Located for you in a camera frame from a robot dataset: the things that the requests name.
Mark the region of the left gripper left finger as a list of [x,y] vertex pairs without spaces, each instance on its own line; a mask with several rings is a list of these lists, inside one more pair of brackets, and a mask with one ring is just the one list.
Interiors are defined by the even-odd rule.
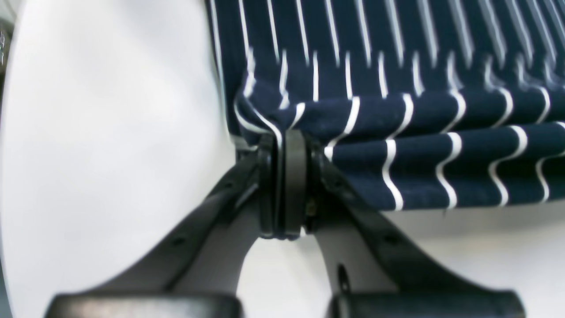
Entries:
[[243,318],[243,262],[274,226],[273,141],[240,159],[147,255],[91,290],[59,294],[47,318]]

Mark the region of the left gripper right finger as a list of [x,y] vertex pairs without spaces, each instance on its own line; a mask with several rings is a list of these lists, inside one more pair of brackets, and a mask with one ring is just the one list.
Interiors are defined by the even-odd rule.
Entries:
[[327,318],[524,318],[511,290],[471,282],[436,262],[355,192],[321,146],[307,143],[307,221],[332,296]]

